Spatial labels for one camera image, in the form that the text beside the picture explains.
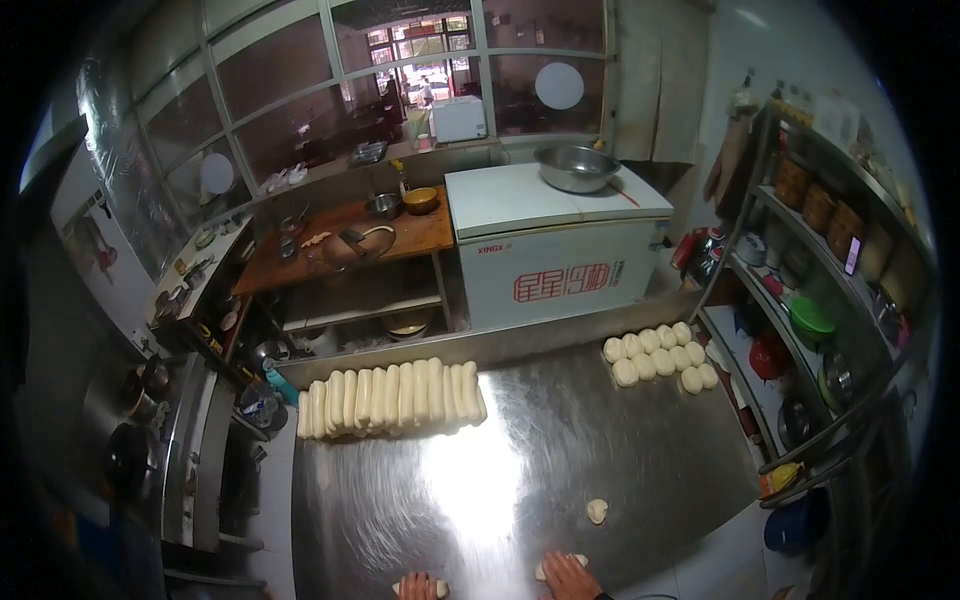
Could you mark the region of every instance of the human hand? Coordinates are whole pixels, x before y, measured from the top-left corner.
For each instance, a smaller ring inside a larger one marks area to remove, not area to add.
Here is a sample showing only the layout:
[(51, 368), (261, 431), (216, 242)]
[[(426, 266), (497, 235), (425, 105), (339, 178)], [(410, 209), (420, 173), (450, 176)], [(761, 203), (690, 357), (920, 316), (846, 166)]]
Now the human hand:
[(437, 600), (437, 580), (426, 573), (410, 573), (400, 580), (399, 600)]
[(603, 593), (600, 584), (572, 554), (547, 552), (543, 574), (555, 600), (593, 600)]

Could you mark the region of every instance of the green lid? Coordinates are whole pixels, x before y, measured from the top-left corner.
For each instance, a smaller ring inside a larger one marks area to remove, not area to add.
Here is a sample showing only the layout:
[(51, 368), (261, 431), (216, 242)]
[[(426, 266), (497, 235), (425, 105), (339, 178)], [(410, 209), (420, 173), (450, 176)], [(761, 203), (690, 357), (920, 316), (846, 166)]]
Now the green lid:
[(795, 297), (790, 302), (790, 313), (798, 325), (815, 333), (829, 334), (836, 329), (836, 323), (824, 312), (820, 304), (809, 298)]

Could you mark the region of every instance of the teal bottle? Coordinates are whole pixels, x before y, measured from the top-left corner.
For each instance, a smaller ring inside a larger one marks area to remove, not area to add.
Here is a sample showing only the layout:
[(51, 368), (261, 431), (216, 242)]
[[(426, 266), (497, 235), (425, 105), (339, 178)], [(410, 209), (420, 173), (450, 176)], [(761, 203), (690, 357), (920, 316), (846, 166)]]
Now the teal bottle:
[(270, 384), (270, 387), (280, 392), (280, 395), (283, 396), (283, 399), (286, 400), (288, 404), (291, 406), (299, 405), (300, 392), (298, 392), (297, 388), (291, 385), (290, 382), (284, 379), (283, 375), (276, 372), (273, 358), (264, 359), (263, 372), (267, 375), (267, 383)]

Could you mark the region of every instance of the floor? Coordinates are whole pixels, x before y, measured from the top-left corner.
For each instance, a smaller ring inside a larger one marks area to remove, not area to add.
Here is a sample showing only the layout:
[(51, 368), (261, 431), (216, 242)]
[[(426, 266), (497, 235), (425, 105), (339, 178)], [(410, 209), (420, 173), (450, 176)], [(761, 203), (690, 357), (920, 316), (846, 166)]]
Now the floor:
[[(268, 456), (260, 464), (258, 515), (248, 535), (266, 548), (252, 552), (248, 571), (267, 581), (275, 600), (295, 600), (291, 558), (290, 489), (293, 478), (297, 414), (293, 407), (286, 426), (264, 444)], [(777, 589), (808, 578), (804, 558), (786, 557), (763, 545), (763, 525), (769, 513), (754, 502), (693, 546), (673, 557), (673, 566), (626, 589), (608, 590), (617, 600), (659, 594), (682, 600), (765, 600)]]

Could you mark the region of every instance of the white display freezer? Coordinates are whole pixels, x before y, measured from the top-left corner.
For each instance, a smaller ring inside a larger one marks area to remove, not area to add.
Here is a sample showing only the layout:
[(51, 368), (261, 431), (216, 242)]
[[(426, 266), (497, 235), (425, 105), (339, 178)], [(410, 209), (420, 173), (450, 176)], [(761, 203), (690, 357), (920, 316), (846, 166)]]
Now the white display freezer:
[(536, 163), (445, 178), (471, 328), (643, 297), (673, 206), (627, 168), (586, 195), (551, 187)]

